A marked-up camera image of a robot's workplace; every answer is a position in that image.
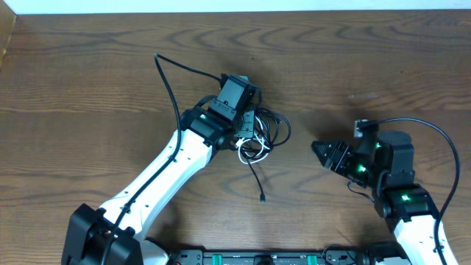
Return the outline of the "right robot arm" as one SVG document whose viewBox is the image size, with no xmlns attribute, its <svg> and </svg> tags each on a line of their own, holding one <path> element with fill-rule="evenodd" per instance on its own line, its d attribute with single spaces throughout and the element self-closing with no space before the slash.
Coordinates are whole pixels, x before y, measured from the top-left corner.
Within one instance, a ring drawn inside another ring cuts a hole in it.
<svg viewBox="0 0 471 265">
<path fill-rule="evenodd" d="M 357 255 L 357 264 L 456 264 L 431 195 L 415 183 L 414 147 L 405 132 L 363 131 L 358 145 L 313 141 L 327 169 L 362 188 L 386 221 L 394 241 L 377 243 Z"/>
</svg>

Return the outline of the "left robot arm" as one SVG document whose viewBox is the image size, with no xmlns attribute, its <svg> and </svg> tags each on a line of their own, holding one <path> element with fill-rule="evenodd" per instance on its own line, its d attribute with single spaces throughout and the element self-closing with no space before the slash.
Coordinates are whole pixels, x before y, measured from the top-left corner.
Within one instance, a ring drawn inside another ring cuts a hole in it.
<svg viewBox="0 0 471 265">
<path fill-rule="evenodd" d="M 185 110 L 163 151 L 122 191 L 96 210 L 82 204 L 71 215 L 62 264 L 166 264 L 169 254 L 146 234 L 178 190 L 222 149 L 232 148 L 260 89 L 224 75 L 218 96 Z"/>
</svg>

